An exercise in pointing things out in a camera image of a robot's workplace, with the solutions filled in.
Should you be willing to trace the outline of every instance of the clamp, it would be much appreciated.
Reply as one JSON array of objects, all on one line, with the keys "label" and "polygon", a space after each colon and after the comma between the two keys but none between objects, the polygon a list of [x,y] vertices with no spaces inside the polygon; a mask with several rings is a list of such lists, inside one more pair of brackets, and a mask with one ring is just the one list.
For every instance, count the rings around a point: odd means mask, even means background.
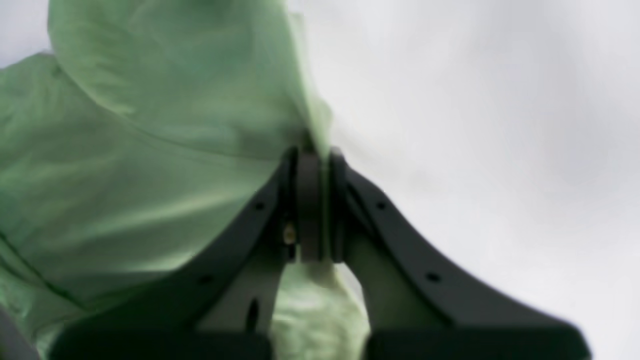
[{"label": "clamp", "polygon": [[572,324],[523,305],[448,260],[339,149],[289,149],[271,179],[189,263],[66,329],[51,360],[270,360],[285,266],[345,263],[371,325],[366,360],[588,360]]}]

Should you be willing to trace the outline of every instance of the screw hole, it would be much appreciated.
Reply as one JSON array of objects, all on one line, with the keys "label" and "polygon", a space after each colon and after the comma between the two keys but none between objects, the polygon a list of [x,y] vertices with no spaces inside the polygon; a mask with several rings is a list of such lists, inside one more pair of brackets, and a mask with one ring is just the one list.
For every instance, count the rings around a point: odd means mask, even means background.
[{"label": "screw hole", "polygon": [[198,279],[198,284],[206,285],[213,281],[213,276],[211,275],[203,275]]},{"label": "screw hole", "polygon": [[260,315],[260,306],[258,299],[251,301],[249,306],[249,313],[246,315],[245,329],[247,332],[255,332],[255,328],[258,326],[258,317]]},{"label": "screw hole", "polygon": [[427,280],[431,282],[440,282],[442,279],[440,276],[434,272],[427,273]]}]

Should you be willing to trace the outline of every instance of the light green fabric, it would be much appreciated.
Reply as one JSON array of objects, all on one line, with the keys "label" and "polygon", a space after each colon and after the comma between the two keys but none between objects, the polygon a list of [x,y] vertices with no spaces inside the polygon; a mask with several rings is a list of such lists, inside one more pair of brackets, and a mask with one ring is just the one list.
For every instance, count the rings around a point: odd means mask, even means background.
[{"label": "light green fabric", "polygon": [[[64,323],[189,261],[329,113],[279,0],[51,0],[55,55],[0,70],[0,305],[42,355]],[[285,272],[280,359],[356,359],[332,264]]]}]

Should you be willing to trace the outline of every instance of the green garment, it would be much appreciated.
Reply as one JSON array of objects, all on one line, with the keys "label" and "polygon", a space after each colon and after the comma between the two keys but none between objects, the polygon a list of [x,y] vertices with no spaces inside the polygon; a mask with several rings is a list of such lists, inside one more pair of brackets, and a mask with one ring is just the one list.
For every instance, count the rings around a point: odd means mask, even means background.
[{"label": "green garment", "polygon": [[[49,6],[55,55],[0,70],[0,305],[43,358],[210,244],[307,129],[326,156],[330,123],[281,0]],[[368,331],[332,264],[288,267],[279,359],[357,359]]]}]

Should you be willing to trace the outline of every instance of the green cloth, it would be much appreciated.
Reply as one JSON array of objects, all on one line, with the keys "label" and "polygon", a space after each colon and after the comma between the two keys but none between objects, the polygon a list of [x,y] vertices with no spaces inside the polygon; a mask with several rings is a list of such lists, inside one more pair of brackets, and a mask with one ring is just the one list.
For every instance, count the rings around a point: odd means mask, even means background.
[{"label": "green cloth", "polygon": [[[210,244],[330,113],[280,0],[51,0],[55,55],[0,70],[0,305],[45,357],[66,322]],[[330,263],[285,271],[279,359],[357,359]]]}]

